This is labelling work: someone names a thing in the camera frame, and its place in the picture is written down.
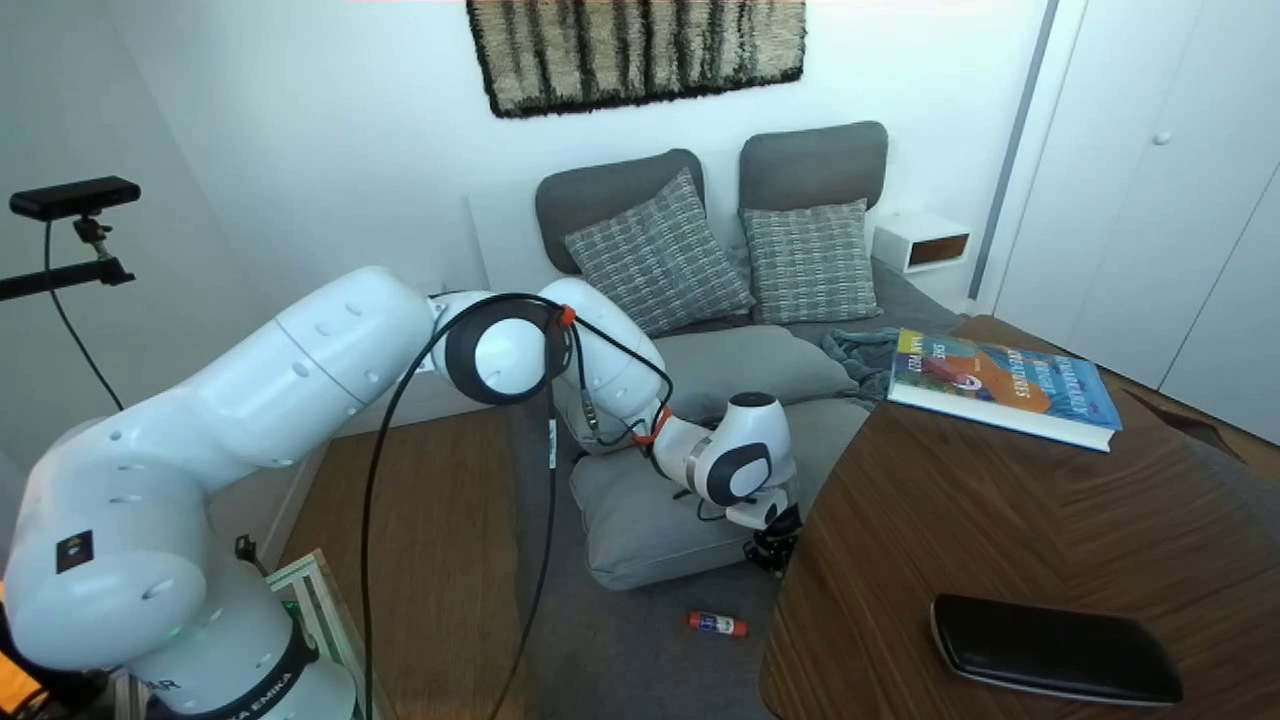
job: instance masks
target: floor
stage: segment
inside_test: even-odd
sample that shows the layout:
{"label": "floor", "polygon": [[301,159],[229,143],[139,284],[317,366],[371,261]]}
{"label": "floor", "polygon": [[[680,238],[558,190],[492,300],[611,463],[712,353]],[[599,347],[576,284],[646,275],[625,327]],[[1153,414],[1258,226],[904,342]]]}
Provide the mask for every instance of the floor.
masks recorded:
{"label": "floor", "polygon": [[[286,558],[326,546],[360,624],[371,434],[326,450]],[[398,428],[371,499],[377,684],[402,720],[492,716],[517,651],[513,446],[501,411]],[[525,716],[521,680],[501,706]]]}

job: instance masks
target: patterned cushion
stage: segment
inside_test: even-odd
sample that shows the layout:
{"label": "patterned cushion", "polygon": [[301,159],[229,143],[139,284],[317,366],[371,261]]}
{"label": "patterned cushion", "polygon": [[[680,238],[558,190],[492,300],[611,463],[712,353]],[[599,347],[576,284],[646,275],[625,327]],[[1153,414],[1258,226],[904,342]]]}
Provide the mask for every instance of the patterned cushion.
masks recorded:
{"label": "patterned cushion", "polygon": [[793,210],[745,210],[756,321],[855,321],[876,314],[876,275],[864,237],[864,205],[818,205]]}
{"label": "patterned cushion", "polygon": [[671,174],[653,199],[565,237],[570,257],[648,335],[754,307],[748,284],[712,238],[691,174]]}

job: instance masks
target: small object on floor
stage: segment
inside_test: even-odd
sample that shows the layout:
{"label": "small object on floor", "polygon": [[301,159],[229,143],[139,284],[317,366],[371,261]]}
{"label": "small object on floor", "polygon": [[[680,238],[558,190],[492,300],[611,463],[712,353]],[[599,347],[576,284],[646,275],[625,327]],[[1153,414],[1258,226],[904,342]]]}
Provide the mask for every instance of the small object on floor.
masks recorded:
{"label": "small object on floor", "polygon": [[748,619],[722,615],[722,613],[685,613],[685,629],[709,633],[709,635],[734,635],[734,641],[748,635]]}

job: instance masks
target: wooden table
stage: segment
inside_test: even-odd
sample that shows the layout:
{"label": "wooden table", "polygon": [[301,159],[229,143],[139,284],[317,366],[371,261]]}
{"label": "wooden table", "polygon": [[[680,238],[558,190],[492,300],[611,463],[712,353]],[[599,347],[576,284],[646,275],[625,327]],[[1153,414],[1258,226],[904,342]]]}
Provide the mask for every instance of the wooden table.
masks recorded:
{"label": "wooden table", "polygon": [[[1037,342],[996,321],[964,335]],[[1084,450],[876,406],[788,565],[763,657],[777,716],[1115,716],[956,680],[937,590],[1145,619],[1184,680],[1167,716],[1280,716],[1280,533],[1115,384],[1126,432]]]}

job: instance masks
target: white robotic arm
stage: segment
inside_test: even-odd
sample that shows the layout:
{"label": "white robotic arm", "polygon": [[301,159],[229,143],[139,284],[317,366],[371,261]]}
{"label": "white robotic arm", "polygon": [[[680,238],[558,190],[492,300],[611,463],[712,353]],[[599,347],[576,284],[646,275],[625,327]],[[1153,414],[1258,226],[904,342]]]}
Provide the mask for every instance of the white robotic arm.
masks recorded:
{"label": "white robotic arm", "polygon": [[763,526],[784,499],[788,428],[745,397],[717,432],[663,411],[657,342],[583,279],[542,296],[421,296],[385,266],[286,307],[192,381],[71,428],[30,476],[6,571],[20,651],[49,668],[130,668],[177,716],[332,716],[355,704],[263,580],[209,546],[205,499],[321,446],[414,363],[485,399],[534,397],[579,330],[583,397],[633,420],[680,486]]}

